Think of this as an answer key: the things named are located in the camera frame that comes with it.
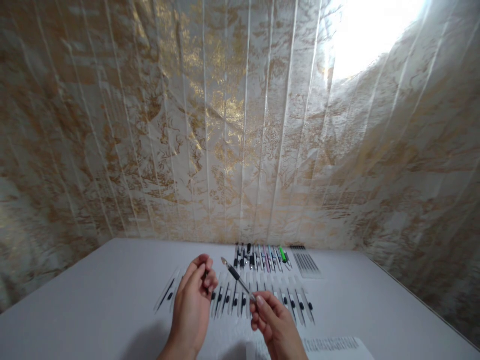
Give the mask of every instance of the pink pen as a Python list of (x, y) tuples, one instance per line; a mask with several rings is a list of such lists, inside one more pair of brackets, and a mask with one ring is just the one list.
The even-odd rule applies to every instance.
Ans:
[(266, 270), (270, 272), (270, 265), (269, 265), (269, 258), (268, 258), (268, 253), (267, 249), (265, 248), (265, 245), (263, 245), (263, 253), (265, 254), (265, 264), (266, 264)]

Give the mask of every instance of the left hand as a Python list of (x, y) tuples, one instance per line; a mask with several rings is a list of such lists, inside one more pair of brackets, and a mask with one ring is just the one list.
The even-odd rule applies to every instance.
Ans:
[(207, 336), (212, 292), (219, 280), (214, 261), (202, 254), (193, 260), (178, 287), (173, 323), (159, 359), (195, 359)]

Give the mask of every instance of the white table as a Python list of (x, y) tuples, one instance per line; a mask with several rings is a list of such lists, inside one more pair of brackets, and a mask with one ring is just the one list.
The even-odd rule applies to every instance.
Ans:
[[(0, 315), (0, 358), (155, 359), (169, 334), (168, 306), (154, 305), (178, 266), (201, 253), (226, 271), (233, 245), (114, 239)], [(301, 279), (316, 327), (301, 335), (360, 338), (376, 360), (480, 359), (480, 352), (359, 252), (310, 250), (323, 280)], [(261, 336), (250, 321), (210, 322), (199, 358), (243, 359)]]

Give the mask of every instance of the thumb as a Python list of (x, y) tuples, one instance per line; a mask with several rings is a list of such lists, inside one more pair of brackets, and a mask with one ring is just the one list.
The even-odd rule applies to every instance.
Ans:
[(262, 319), (273, 329), (276, 329), (280, 319), (262, 296), (258, 295), (256, 297), (256, 305)]
[(206, 265), (205, 263), (201, 264), (197, 270), (192, 274), (192, 276), (188, 279), (188, 282), (186, 283), (186, 288), (195, 288), (195, 290), (199, 289), (200, 286), (202, 285), (202, 276), (205, 274), (206, 270)]

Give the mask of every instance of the hand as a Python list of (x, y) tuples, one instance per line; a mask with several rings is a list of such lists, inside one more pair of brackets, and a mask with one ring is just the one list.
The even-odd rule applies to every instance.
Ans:
[(212, 292), (219, 280), (212, 269), (214, 261), (202, 254), (193, 260), (178, 286), (173, 323), (161, 359), (195, 359), (209, 327)]
[(290, 311), (270, 291), (253, 293), (251, 328), (260, 329), (272, 360), (308, 360)]

